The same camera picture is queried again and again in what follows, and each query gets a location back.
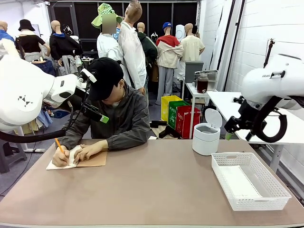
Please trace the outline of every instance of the dark green jacket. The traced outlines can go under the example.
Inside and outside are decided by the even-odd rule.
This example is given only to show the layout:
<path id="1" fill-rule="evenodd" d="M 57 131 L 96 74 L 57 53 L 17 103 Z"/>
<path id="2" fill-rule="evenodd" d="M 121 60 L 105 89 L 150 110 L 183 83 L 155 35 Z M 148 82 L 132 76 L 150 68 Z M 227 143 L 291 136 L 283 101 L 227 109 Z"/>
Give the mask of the dark green jacket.
<path id="1" fill-rule="evenodd" d="M 148 106 L 140 92 L 127 85 L 125 96 L 116 108 L 101 101 L 89 103 L 109 117 L 109 121 L 106 124 L 95 122 L 80 114 L 66 136 L 59 138 L 60 144 L 68 150 L 79 143 L 89 126 L 92 139 L 106 139 L 110 150 L 124 150 L 147 142 L 150 131 Z"/>
<path id="2" fill-rule="evenodd" d="M 146 34 L 142 32 L 137 32 L 137 36 L 142 43 L 142 48 L 144 51 L 144 55 L 146 56 L 146 60 L 152 65 L 157 59 L 156 45 L 149 37 L 147 37 Z"/>

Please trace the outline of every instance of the robotic arm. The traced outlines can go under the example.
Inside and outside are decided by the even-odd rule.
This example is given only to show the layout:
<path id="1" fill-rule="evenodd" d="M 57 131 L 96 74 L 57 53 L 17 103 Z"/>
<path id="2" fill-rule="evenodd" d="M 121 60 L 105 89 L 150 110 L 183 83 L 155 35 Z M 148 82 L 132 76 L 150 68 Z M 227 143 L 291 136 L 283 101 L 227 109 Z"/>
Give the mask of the robotic arm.
<path id="1" fill-rule="evenodd" d="M 250 71 L 242 84 L 242 96 L 234 102 L 241 104 L 240 118 L 232 116 L 225 124 L 225 129 L 232 134 L 241 129 L 249 129 L 249 141 L 253 135 L 267 143 L 280 140 L 287 130 L 286 115 L 279 113 L 278 108 L 288 108 L 294 99 L 304 107 L 304 62 L 296 57 L 279 54 L 262 69 Z M 279 114 L 280 129 L 273 136 L 263 133 L 264 120 L 271 112 Z"/>
<path id="2" fill-rule="evenodd" d="M 92 83 L 95 77 L 83 70 Z M 0 139 L 14 143 L 32 143 L 64 136 L 67 129 L 38 136 L 15 136 L 4 133 L 34 120 L 41 111 L 42 103 L 59 107 L 70 99 L 80 83 L 73 74 L 53 77 L 37 66 L 15 57 L 0 57 Z M 86 97 L 86 91 L 80 91 Z M 103 116 L 95 107 L 82 101 L 81 111 L 93 120 L 102 121 Z"/>

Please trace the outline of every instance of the black hat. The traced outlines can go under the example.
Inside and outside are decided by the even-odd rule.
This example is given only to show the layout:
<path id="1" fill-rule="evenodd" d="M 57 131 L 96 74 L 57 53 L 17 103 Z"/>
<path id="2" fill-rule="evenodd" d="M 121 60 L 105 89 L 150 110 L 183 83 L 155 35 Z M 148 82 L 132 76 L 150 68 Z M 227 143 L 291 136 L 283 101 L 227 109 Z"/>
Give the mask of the black hat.
<path id="1" fill-rule="evenodd" d="M 19 27 L 19 31 L 21 31 L 21 29 L 28 29 L 28 30 L 31 30 L 31 31 L 35 31 L 35 29 L 32 27 L 31 23 L 29 20 L 26 20 L 26 19 L 22 19 L 20 20 L 20 27 Z"/>
<path id="2" fill-rule="evenodd" d="M 119 63 L 108 57 L 93 60 L 89 65 L 88 71 L 91 72 L 96 82 L 91 82 L 89 99 L 102 101 L 107 99 L 117 86 L 119 81 L 124 78 L 124 73 Z"/>

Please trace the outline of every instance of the gray jacket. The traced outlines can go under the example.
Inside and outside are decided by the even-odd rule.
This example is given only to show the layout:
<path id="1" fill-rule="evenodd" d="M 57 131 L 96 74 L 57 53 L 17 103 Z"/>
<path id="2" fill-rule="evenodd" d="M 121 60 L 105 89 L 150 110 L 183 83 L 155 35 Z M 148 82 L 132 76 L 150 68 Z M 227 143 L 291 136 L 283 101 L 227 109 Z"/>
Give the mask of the gray jacket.
<path id="1" fill-rule="evenodd" d="M 109 117 L 109 121 L 106 124 L 95 122 L 81 113 L 66 136 L 59 138 L 60 144 L 68 150 L 78 144 L 89 126 L 92 139 L 106 139 L 109 150 L 128 149 L 147 142 L 150 130 L 148 106 L 140 92 L 126 84 L 125 96 L 116 108 L 101 101 L 89 103 L 97 107 L 102 115 Z"/>

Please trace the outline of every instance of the red bin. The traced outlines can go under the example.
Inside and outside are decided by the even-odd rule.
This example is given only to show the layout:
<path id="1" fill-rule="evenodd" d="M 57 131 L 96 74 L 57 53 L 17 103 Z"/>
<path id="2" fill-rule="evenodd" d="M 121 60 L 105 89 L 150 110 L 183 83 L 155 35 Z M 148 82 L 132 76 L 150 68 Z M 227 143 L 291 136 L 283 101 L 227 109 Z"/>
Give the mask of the red bin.
<path id="1" fill-rule="evenodd" d="M 177 107 L 175 130 L 181 135 L 183 139 L 189 138 L 191 110 L 192 110 L 192 106 L 190 105 Z M 200 110 L 198 108 L 194 108 L 192 136 L 193 136 L 194 126 L 200 123 L 199 117 L 200 117 Z"/>

